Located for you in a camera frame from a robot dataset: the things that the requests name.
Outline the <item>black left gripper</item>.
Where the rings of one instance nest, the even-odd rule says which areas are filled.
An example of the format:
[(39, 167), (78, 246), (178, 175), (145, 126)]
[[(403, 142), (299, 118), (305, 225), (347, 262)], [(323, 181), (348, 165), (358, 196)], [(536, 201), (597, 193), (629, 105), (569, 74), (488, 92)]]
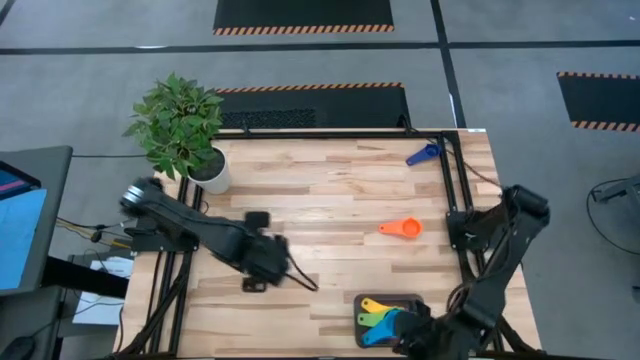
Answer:
[[(271, 216), (265, 211), (244, 214), (244, 224), (251, 231), (268, 229)], [(242, 291), (263, 293), (268, 285), (279, 286), (289, 270), (288, 241), (282, 235), (258, 235), (251, 239), (240, 256), (237, 270), (244, 273)]]

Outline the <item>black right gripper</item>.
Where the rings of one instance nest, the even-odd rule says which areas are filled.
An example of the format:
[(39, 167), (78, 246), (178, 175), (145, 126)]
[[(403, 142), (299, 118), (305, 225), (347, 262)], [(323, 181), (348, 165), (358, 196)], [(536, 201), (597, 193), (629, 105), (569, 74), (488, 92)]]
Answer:
[(469, 360), (470, 353), (478, 349), (479, 332), (456, 316), (434, 318), (421, 300), (414, 300), (411, 309), (396, 317), (395, 354), (409, 360)]

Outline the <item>black tray with measuring cups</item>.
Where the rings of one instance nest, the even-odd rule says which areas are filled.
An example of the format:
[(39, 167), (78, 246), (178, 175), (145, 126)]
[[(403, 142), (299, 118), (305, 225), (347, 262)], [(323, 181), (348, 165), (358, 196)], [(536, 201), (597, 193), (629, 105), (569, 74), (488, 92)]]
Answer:
[(361, 336), (367, 330), (366, 327), (360, 326), (357, 324), (356, 316), (359, 313), (366, 313), (360, 308), (360, 301), (369, 297), (374, 299), (375, 301), (390, 306), (398, 306), (398, 309), (403, 309), (404, 311), (412, 311), (411, 305), (414, 300), (422, 300), (422, 297), (417, 294), (359, 294), (355, 297), (353, 301), (353, 311), (354, 311), (354, 339), (356, 344), (360, 348), (382, 348), (382, 347), (392, 347), (395, 338), (389, 339), (387, 341), (382, 342), (381, 344), (374, 345), (372, 347), (364, 347), (361, 344)]

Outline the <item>light blue measuring cup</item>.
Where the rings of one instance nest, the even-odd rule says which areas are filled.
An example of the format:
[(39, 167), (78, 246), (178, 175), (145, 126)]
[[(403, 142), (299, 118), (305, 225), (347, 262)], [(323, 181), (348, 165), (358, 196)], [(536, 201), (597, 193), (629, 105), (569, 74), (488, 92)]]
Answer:
[(403, 309), (392, 309), (377, 326), (372, 328), (366, 327), (367, 330), (361, 336), (361, 344), (364, 347), (372, 347), (395, 338), (396, 317), (403, 312)]

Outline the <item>green measuring cup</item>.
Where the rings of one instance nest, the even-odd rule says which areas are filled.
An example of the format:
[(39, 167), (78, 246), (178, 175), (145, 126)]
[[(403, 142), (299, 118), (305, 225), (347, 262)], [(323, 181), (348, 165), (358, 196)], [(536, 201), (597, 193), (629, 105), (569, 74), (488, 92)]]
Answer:
[(356, 316), (357, 324), (368, 328), (375, 327), (386, 317), (388, 313), (389, 310), (374, 313), (359, 313)]

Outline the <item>yellow measuring cup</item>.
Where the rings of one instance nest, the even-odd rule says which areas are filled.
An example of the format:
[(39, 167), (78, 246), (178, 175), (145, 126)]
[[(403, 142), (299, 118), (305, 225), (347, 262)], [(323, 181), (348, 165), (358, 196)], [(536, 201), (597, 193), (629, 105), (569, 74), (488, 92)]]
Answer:
[(392, 309), (398, 309), (398, 306), (384, 305), (372, 298), (365, 297), (360, 301), (360, 308), (366, 313), (386, 313)]

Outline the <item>orange measuring cup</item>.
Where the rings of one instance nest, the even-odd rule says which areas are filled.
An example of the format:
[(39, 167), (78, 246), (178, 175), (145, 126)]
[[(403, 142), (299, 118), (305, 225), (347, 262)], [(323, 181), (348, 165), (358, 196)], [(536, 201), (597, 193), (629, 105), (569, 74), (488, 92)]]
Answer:
[(421, 222), (413, 217), (387, 222), (378, 226), (378, 232), (384, 235), (396, 236), (405, 239), (415, 239), (423, 232)]

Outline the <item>dark blue measuring cup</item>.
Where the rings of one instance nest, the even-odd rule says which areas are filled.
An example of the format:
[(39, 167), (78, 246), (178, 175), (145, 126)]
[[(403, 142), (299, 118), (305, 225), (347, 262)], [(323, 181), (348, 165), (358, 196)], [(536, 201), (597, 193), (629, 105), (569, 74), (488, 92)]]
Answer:
[(430, 161), (440, 156), (441, 148), (437, 144), (427, 144), (424, 148), (409, 156), (405, 163), (407, 166), (415, 166)]

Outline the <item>white plant pot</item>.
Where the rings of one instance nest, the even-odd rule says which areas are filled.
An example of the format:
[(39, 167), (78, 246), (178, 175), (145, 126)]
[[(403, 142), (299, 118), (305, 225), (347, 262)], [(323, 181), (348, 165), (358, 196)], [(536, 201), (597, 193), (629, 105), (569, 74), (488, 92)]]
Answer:
[(231, 173), (226, 153), (212, 145), (204, 152), (205, 159), (195, 167), (189, 167), (190, 180), (210, 194), (223, 194), (231, 186)]

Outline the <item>green potted plant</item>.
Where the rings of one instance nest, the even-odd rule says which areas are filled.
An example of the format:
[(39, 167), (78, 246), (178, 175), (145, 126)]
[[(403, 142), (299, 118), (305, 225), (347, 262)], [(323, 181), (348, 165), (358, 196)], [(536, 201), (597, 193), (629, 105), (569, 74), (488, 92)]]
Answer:
[(223, 125), (222, 103), (215, 89), (171, 73), (133, 104), (123, 135), (136, 141), (156, 172), (206, 181), (224, 166), (212, 145)]

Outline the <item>white paper sheets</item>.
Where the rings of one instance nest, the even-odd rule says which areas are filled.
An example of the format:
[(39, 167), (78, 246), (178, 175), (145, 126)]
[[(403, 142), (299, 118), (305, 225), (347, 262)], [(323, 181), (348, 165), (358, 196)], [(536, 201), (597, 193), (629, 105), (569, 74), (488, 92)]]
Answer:
[[(133, 260), (112, 256), (106, 260), (92, 260), (90, 268), (129, 279), (133, 269)], [(85, 291), (74, 291), (74, 294), (78, 296), (78, 305), (72, 318), (74, 324), (119, 324), (119, 314), (124, 304), (123, 299), (106, 297)]]

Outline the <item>black desk foot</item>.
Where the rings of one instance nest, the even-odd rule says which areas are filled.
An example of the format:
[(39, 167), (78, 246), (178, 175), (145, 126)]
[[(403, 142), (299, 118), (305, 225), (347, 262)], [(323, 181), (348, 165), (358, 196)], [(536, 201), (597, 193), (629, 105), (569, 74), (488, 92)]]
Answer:
[(51, 256), (46, 260), (40, 281), (41, 287), (59, 286), (120, 299), (125, 298), (128, 285), (126, 278)]

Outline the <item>grey stand foot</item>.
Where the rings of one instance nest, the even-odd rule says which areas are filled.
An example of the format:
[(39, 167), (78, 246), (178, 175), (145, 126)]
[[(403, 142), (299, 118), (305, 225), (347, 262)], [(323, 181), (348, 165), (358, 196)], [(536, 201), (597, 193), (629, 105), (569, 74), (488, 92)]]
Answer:
[(613, 185), (604, 189), (591, 191), (591, 196), (597, 203), (605, 203), (617, 197), (627, 197), (632, 205), (640, 206), (640, 174), (613, 180)]

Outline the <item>black computer mouse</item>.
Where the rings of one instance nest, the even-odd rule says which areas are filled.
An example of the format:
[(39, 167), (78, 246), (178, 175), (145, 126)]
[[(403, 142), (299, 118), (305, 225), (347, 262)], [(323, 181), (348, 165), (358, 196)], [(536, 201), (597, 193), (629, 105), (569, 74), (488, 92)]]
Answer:
[(30, 360), (35, 349), (32, 336), (16, 337), (0, 352), (0, 360)]

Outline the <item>black aluminium table frame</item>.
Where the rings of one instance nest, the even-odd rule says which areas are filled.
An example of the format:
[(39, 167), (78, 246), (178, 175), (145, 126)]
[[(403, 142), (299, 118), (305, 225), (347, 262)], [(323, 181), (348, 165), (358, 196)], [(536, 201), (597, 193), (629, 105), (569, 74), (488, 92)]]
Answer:
[[(437, 144), (440, 156), (405, 160)], [(117, 351), (108, 360), (397, 360), (392, 347), (360, 348), (353, 301), (359, 294), (417, 294), (434, 317), (452, 291), (478, 275), (495, 246), (460, 254), (446, 216), (498, 205), (503, 188), (488, 136), (468, 129), (373, 132), (278, 130), (214, 141), (228, 158), (231, 186), (205, 199), (179, 200), (208, 216), (242, 220), (265, 211), (267, 235), (288, 241), (289, 270), (279, 286), (242, 291), (245, 274), (218, 261), (198, 242), (171, 240), (153, 219), (146, 233), (186, 244), (176, 261), (135, 257), (123, 305)], [(378, 232), (413, 217), (422, 234), (405, 239)], [(521, 263), (505, 291), (503, 317), (525, 340), (539, 339)]]

